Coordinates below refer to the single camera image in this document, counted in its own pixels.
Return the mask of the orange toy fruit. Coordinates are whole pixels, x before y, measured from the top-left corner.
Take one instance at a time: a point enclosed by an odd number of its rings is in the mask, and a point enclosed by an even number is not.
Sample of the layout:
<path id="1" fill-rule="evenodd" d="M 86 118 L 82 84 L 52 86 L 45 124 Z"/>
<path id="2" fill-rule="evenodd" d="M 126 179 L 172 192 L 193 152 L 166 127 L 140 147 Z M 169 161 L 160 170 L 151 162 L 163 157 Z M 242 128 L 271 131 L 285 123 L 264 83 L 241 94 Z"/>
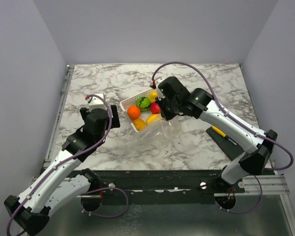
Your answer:
<path id="1" fill-rule="evenodd" d="M 131 120 L 135 120 L 135 119 L 138 119 L 141 115 L 141 110 L 139 107 L 137 106 L 130 106 L 128 109 L 127 109 L 127 115 L 129 116 L 129 118 Z"/>

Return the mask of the red toy pomegranate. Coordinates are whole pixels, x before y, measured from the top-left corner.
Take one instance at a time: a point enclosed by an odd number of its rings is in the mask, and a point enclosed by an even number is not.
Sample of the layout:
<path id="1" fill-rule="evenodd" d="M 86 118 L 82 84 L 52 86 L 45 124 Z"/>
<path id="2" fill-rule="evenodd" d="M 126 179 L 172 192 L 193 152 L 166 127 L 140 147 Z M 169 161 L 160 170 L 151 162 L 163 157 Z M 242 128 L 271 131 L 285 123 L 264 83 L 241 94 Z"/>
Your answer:
<path id="1" fill-rule="evenodd" d="M 155 102 L 151 103 L 150 111 L 152 114 L 160 114 L 161 113 L 161 109 L 160 109 L 159 105 Z"/>

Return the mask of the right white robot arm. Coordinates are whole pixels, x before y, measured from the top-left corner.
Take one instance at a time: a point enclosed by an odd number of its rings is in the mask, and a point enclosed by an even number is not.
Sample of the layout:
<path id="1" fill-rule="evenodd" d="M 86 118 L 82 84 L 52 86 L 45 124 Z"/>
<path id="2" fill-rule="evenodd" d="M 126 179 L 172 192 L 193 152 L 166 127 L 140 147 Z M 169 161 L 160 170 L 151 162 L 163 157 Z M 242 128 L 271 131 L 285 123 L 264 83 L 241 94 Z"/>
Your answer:
<path id="1" fill-rule="evenodd" d="M 155 84 L 156 103 L 164 119 L 171 120 L 177 115 L 200 119 L 223 131 L 242 147 L 243 153 L 220 172 L 216 180 L 219 191 L 228 192 L 239 179 L 263 172 L 274 149 L 273 141 L 277 139 L 275 131 L 265 132 L 252 126 L 252 132 L 248 132 L 229 118 L 231 112 L 222 112 L 210 93 L 202 88 L 189 92 L 176 77 L 159 79 Z"/>

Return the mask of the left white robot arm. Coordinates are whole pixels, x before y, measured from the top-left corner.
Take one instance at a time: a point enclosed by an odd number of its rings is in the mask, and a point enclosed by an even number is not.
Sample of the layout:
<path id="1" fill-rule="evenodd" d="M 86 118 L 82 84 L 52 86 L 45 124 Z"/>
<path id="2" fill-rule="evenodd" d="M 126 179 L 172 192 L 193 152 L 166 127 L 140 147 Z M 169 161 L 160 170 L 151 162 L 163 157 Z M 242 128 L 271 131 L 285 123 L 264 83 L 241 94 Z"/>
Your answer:
<path id="1" fill-rule="evenodd" d="M 23 229 L 20 235 L 37 235 L 51 216 L 73 198 L 101 189 L 100 177 L 89 168 L 81 170 L 70 182 L 63 181 L 104 144 L 112 128 L 120 127 L 118 110 L 115 105 L 103 103 L 81 108 L 80 113 L 84 125 L 68 136 L 53 163 L 25 191 L 5 199 L 4 206 L 10 216 L 8 236 L 12 222 Z"/>

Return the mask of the green toy watermelon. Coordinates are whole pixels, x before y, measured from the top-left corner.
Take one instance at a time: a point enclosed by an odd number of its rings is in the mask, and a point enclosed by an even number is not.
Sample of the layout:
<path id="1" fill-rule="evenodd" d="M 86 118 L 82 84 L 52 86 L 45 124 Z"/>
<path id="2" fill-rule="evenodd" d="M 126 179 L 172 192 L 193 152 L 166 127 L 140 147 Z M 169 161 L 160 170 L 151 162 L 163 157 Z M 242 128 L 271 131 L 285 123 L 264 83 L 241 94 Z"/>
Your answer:
<path id="1" fill-rule="evenodd" d="M 151 101 L 148 97 L 141 96 L 136 100 L 136 106 L 141 110 L 141 112 L 147 112 L 150 110 Z"/>

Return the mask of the white perforated plastic basket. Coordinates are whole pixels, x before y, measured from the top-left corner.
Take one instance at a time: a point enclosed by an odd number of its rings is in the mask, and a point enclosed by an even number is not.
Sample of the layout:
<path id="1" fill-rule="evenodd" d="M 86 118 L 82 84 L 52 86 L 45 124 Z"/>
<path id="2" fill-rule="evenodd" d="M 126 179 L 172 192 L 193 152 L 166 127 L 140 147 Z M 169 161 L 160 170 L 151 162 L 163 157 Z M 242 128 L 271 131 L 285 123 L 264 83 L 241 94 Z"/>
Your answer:
<path id="1" fill-rule="evenodd" d="M 150 88 L 120 102 L 121 109 L 135 132 L 143 131 L 148 125 L 162 119 L 155 103 L 157 96 L 157 91 Z"/>

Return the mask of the clear zip top bag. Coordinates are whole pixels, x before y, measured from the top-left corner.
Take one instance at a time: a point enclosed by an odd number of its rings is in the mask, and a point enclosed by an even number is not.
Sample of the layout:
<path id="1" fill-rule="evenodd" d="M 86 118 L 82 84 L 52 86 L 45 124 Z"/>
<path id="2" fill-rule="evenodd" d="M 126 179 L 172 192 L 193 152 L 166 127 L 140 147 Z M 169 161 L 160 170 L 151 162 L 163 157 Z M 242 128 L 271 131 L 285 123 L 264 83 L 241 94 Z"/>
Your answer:
<path id="1" fill-rule="evenodd" d="M 158 116 L 134 136 L 132 148 L 139 152 L 161 150 L 182 132 L 182 125 L 177 118 L 165 120 Z"/>

